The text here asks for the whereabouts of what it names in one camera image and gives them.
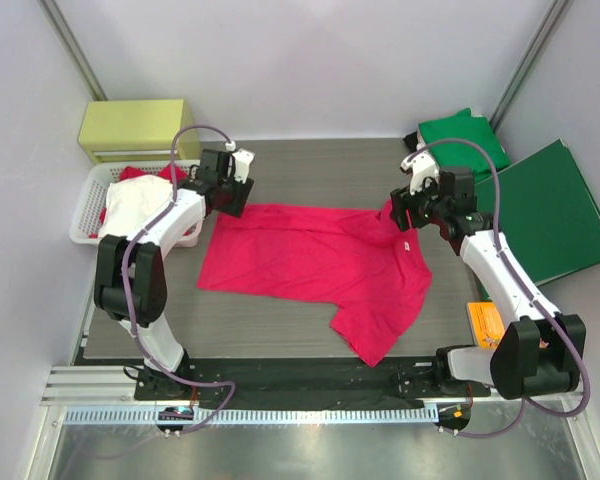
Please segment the pink red t-shirt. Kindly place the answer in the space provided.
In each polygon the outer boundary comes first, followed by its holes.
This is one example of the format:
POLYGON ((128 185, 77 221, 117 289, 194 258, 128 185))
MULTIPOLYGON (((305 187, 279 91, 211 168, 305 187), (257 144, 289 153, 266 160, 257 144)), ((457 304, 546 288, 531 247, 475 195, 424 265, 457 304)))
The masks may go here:
POLYGON ((198 287, 337 308, 331 328, 369 367, 415 323, 432 273, 418 234, 380 210, 255 204, 216 220, 198 287))

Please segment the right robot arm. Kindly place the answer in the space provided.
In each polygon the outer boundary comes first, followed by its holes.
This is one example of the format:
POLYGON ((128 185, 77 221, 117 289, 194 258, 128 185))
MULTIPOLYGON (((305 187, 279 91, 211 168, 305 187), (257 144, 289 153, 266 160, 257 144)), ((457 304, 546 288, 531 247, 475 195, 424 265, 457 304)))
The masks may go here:
POLYGON ((491 386, 505 399, 583 389, 590 378, 583 362, 586 327, 565 315, 533 284, 501 231, 500 210, 477 209, 474 178, 466 167, 441 169, 433 161, 401 165, 406 187, 390 194, 391 218, 402 231, 430 224, 477 276, 506 326, 493 350, 477 346, 441 348, 446 377, 491 386))

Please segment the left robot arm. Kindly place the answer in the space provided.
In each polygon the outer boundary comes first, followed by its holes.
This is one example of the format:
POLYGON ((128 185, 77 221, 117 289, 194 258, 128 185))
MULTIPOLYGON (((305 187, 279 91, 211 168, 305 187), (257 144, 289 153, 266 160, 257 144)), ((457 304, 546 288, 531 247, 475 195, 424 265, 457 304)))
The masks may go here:
POLYGON ((94 303, 119 322, 144 357, 147 375, 190 387, 206 387, 191 376, 186 349, 167 322, 164 259, 181 237, 218 211, 240 217, 254 185, 255 154, 205 149, 194 172, 177 179, 171 161, 166 199, 140 226, 100 240, 94 303))

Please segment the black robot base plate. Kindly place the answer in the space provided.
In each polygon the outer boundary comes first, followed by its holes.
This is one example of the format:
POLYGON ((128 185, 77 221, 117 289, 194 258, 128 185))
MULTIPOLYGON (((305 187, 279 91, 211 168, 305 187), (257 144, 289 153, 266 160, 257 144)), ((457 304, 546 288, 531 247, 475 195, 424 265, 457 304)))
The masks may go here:
POLYGON ((416 408, 423 399, 486 398, 490 389, 477 382, 441 380, 432 356, 387 357, 369 367, 357 358, 197 359, 189 376, 211 388, 193 388, 168 378, 153 379, 143 369, 127 377, 136 382, 136 400, 199 402, 214 409, 323 411, 416 408))

